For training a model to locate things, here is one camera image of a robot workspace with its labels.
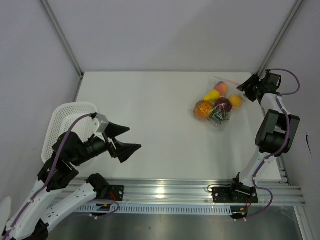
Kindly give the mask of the red toy apple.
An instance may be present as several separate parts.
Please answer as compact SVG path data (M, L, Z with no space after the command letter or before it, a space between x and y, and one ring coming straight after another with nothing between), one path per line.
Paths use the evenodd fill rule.
M218 109L223 113L229 113L231 112L233 106L227 98L220 97L218 100L215 101L214 108Z

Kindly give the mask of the pink orange toy peach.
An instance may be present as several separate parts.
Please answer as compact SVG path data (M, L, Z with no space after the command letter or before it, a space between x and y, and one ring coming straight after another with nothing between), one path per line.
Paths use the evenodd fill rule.
M214 86L214 89L217 90L221 96L226 96L229 93L229 86L223 81L218 82Z

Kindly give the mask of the clear zip top bag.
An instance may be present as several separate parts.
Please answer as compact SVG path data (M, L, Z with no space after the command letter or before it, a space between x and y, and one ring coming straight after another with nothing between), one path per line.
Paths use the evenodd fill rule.
M207 80L205 88L197 95L189 108L189 114L213 131L223 131L232 114L245 104L244 95L238 89L241 84L220 76Z

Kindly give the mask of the yellow toy pear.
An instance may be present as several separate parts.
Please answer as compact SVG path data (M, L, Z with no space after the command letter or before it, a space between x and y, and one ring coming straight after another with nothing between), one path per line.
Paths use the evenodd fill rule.
M215 102L217 101L219 98L221 97L221 94L218 90L216 89L213 89L212 91L210 91L208 94L206 94L204 97L203 97L203 100L204 101L207 101L207 102Z

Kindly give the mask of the orange toy pineapple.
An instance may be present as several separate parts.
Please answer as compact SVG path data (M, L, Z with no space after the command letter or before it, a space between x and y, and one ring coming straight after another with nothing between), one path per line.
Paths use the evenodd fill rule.
M210 101L199 101L194 109L193 114L199 120L207 120L216 125L222 125L225 122L229 121L231 117L231 112L225 113L214 107L215 102Z

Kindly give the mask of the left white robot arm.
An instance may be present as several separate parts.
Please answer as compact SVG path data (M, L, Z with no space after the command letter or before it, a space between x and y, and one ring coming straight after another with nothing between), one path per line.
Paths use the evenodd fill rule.
M108 121L102 124L102 137L95 133L82 141L73 131L82 118L72 123L53 145L53 153L37 175L35 185L18 212L3 228L5 240L45 240L66 217L91 201L117 205L119 198L112 185L99 173L91 174L71 195L55 205L51 203L79 174L76 167L108 152L121 163L127 161L142 145L122 143L116 139L130 130Z

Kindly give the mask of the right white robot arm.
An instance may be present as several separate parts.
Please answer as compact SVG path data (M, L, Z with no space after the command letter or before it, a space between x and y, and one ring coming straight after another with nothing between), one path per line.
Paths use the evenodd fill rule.
M255 138L257 149L228 189L228 196L234 202L257 202L258 181L273 161L289 152L300 124L300 118L291 114L283 103L284 94L278 91L282 77L277 71L267 69L264 78L254 74L237 87L250 101L258 101L265 115Z

